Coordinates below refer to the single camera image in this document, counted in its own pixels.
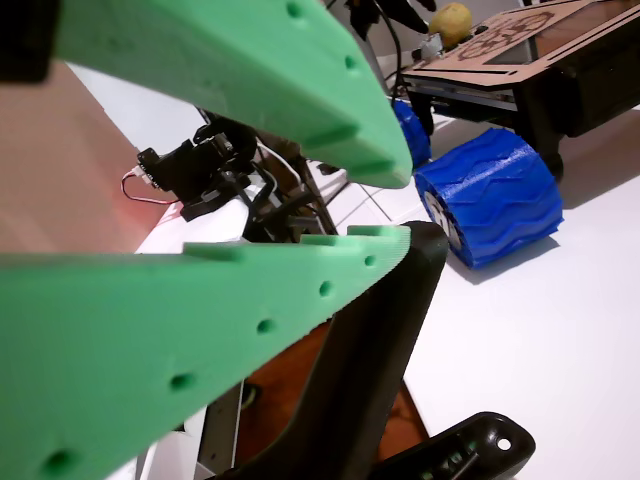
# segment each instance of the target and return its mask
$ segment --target cable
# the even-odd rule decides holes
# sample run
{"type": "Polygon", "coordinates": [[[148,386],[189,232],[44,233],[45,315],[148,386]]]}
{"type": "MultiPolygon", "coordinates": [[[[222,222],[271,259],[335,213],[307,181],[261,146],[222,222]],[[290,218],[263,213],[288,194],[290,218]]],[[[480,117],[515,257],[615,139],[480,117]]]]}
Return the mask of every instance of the cable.
{"type": "Polygon", "coordinates": [[[396,103],[396,98],[398,98],[398,87],[400,86],[400,82],[402,81],[401,80],[402,75],[400,73],[402,70],[402,49],[400,48],[400,40],[398,40],[398,35],[396,34],[396,30],[393,28],[393,25],[391,24],[391,20],[389,20],[389,17],[387,16],[386,13],[384,13],[384,10],[382,10],[378,2],[376,2],[376,0],[372,0],[372,1],[375,4],[375,6],[378,7],[378,10],[380,10],[380,15],[382,16],[384,23],[387,24],[387,28],[389,29],[389,33],[391,34],[391,38],[393,38],[393,43],[396,47],[397,74],[396,74],[396,81],[393,82],[393,89],[391,90],[391,108],[393,108],[396,103]]]}
{"type": "Polygon", "coordinates": [[[176,199],[176,200],[155,200],[153,198],[132,197],[131,195],[129,195],[127,193],[127,189],[125,187],[125,183],[129,178],[135,177],[135,176],[136,176],[136,174],[133,173],[133,171],[128,172],[124,177],[122,177],[122,182],[120,183],[120,187],[122,188],[122,193],[124,193],[124,196],[127,197],[129,200],[135,200],[136,202],[153,203],[153,204],[156,204],[156,205],[173,205],[174,203],[179,202],[178,199],[176,199]]]}
{"type": "MultiPolygon", "coordinates": [[[[262,162],[264,164],[264,157],[262,156],[262,152],[260,152],[260,158],[262,158],[262,162]]],[[[264,165],[264,168],[262,169],[262,171],[264,172],[264,174],[266,176],[268,176],[271,181],[273,182],[273,188],[271,189],[271,193],[269,195],[273,195],[274,193],[276,193],[276,190],[278,190],[278,181],[276,180],[276,177],[273,176],[273,174],[267,170],[266,168],[267,166],[264,165]]]]}
{"type": "Polygon", "coordinates": [[[293,175],[294,177],[296,177],[296,180],[298,182],[298,185],[302,186],[302,178],[300,178],[300,175],[298,174],[298,172],[296,172],[293,167],[291,165],[289,165],[289,162],[287,162],[284,158],[282,158],[280,155],[278,155],[276,152],[274,152],[273,150],[271,150],[269,147],[267,147],[264,143],[262,142],[258,142],[258,147],[263,149],[266,152],[269,152],[275,159],[277,159],[280,163],[282,163],[282,165],[284,167],[286,167],[287,170],[289,170],[289,172],[291,172],[291,175],[293,175]]]}
{"type": "Polygon", "coordinates": [[[259,141],[261,141],[263,144],[266,144],[266,143],[267,143],[267,142],[265,142],[265,141],[264,141],[264,138],[262,138],[262,137],[260,136],[260,134],[258,133],[258,130],[256,130],[255,128],[253,129],[253,133],[255,133],[255,134],[256,134],[256,138],[257,138],[259,141]]]}
{"type": "MultiPolygon", "coordinates": [[[[262,142],[262,139],[257,136],[257,133],[256,133],[256,137],[258,138],[258,140],[260,140],[262,142]]],[[[260,155],[260,162],[266,167],[267,166],[267,163],[266,163],[267,161],[264,158],[264,154],[262,153],[262,150],[259,149],[259,148],[256,148],[256,150],[258,150],[258,155],[260,155]]]]}
{"type": "MultiPolygon", "coordinates": [[[[404,70],[405,68],[409,67],[410,65],[407,65],[405,67],[402,67],[401,70],[404,70]]],[[[391,77],[393,77],[394,75],[396,75],[398,73],[397,70],[394,70],[393,72],[391,72],[389,75],[387,75],[386,77],[384,77],[384,81],[386,82],[387,80],[389,80],[391,77]]]]}
{"type": "Polygon", "coordinates": [[[330,198],[330,199],[328,199],[328,200],[325,202],[324,206],[325,206],[325,207],[328,207],[328,206],[329,206],[329,204],[330,204],[331,202],[333,202],[333,201],[335,200],[335,198],[336,198],[338,195],[340,195],[340,194],[344,191],[344,189],[345,189],[345,188],[347,188],[349,185],[351,185],[351,182],[350,182],[349,180],[347,180],[346,182],[344,182],[344,184],[342,184],[342,186],[341,186],[341,187],[336,191],[336,193],[334,193],[334,194],[331,196],[331,198],[330,198]]]}
{"type": "Polygon", "coordinates": [[[369,200],[371,200],[376,207],[378,207],[378,209],[380,209],[380,211],[384,214],[385,217],[387,217],[387,220],[389,220],[390,222],[392,222],[393,220],[391,220],[391,217],[389,215],[387,215],[387,212],[385,212],[382,207],[380,206],[380,204],[378,202],[376,202],[373,199],[373,195],[371,195],[369,193],[369,190],[367,190],[366,188],[364,188],[364,185],[360,185],[360,188],[362,188],[362,190],[364,191],[364,193],[367,195],[367,197],[369,197],[369,200]]]}

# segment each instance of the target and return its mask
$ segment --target wooden board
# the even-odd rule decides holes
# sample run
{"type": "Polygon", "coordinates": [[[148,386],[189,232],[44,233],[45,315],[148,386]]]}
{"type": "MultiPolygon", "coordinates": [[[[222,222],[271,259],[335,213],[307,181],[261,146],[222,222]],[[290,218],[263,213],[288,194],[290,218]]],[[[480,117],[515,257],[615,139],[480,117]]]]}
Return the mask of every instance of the wooden board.
{"type": "Polygon", "coordinates": [[[560,0],[502,12],[482,23],[488,27],[485,32],[441,59],[417,63],[405,76],[481,87],[522,82],[607,32],[640,18],[639,3],[560,0]],[[524,58],[517,58],[523,50],[530,56],[525,53],[524,58]]]}
{"type": "MultiPolygon", "coordinates": [[[[267,448],[286,428],[328,328],[329,323],[320,325],[249,377],[248,382],[259,385],[262,394],[255,404],[240,415],[236,451],[238,465],[247,463],[267,448]]],[[[385,460],[427,439],[427,432],[403,384],[393,404],[375,460],[385,460]]]]}
{"type": "MultiPolygon", "coordinates": [[[[0,250],[134,252],[165,207],[127,200],[138,151],[67,65],[0,88],[0,250]]],[[[141,181],[131,193],[156,198],[141,181]]]]}

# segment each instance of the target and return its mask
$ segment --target white wall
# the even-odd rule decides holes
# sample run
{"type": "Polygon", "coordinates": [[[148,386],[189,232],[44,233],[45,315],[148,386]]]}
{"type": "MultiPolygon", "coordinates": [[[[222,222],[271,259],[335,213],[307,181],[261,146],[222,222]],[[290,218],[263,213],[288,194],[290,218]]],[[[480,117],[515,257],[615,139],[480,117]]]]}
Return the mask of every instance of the white wall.
{"type": "Polygon", "coordinates": [[[138,150],[153,147],[159,154],[168,153],[204,124],[198,111],[182,100],[79,65],[69,66],[138,150]]]}

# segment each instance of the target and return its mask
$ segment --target blue wheel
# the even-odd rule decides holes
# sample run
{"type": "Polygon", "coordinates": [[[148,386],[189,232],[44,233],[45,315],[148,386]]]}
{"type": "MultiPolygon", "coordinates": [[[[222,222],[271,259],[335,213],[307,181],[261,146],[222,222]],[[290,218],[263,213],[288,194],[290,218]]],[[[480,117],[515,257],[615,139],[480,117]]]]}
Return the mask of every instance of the blue wheel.
{"type": "Polygon", "coordinates": [[[420,119],[411,107],[401,100],[397,100],[393,106],[398,122],[402,127],[402,133],[409,146],[413,168],[418,168],[431,160],[431,142],[429,136],[422,128],[420,119]]]}
{"type": "Polygon", "coordinates": [[[550,235],[563,220],[555,179],[508,130],[488,130],[414,175],[429,216],[471,268],[550,235]]]}

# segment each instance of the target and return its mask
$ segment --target green foam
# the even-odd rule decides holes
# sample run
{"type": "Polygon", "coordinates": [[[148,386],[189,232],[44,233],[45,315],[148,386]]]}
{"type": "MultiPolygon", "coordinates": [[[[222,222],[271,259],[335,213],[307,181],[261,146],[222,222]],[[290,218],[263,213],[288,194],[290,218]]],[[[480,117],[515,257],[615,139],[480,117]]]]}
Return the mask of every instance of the green foam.
{"type": "Polygon", "coordinates": [[[407,227],[182,255],[0,256],[11,480],[101,480],[386,275],[407,227]]]}
{"type": "Polygon", "coordinates": [[[65,0],[56,50],[294,140],[355,182],[411,178],[381,86],[317,0],[65,0]]]}

